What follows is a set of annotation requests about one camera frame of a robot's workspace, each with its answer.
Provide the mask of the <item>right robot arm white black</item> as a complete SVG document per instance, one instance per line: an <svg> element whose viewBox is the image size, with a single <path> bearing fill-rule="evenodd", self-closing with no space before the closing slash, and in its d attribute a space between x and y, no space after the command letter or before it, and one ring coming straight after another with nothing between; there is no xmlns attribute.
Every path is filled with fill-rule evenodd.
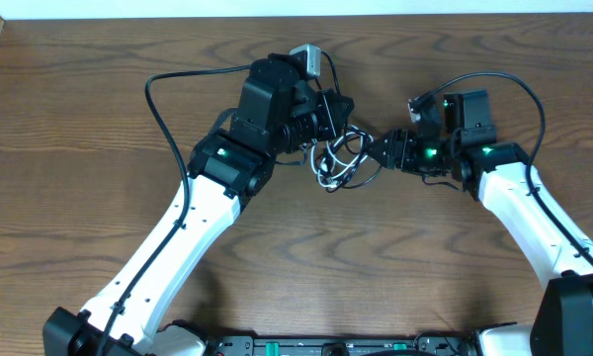
<svg viewBox="0 0 593 356"><path fill-rule="evenodd" d="M427 185L468 192L505 226L534 269L544 296L531 325L496 324L460 341L457 355L593 355L593 241L545 187L516 142L500 142L485 90L410 101L411 130L368 147L386 169Z"/></svg>

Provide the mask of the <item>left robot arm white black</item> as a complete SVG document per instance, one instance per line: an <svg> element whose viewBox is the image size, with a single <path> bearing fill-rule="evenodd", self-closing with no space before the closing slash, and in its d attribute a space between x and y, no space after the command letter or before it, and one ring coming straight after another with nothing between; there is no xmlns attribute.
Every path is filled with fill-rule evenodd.
<svg viewBox="0 0 593 356"><path fill-rule="evenodd" d="M329 55L311 44L249 64L236 107L224 110L189 159L166 213L116 277L79 312L57 309L42 329L47 355L202 355L206 341L162 325L216 239L270 180L283 153L339 137L352 99L322 89Z"/></svg>

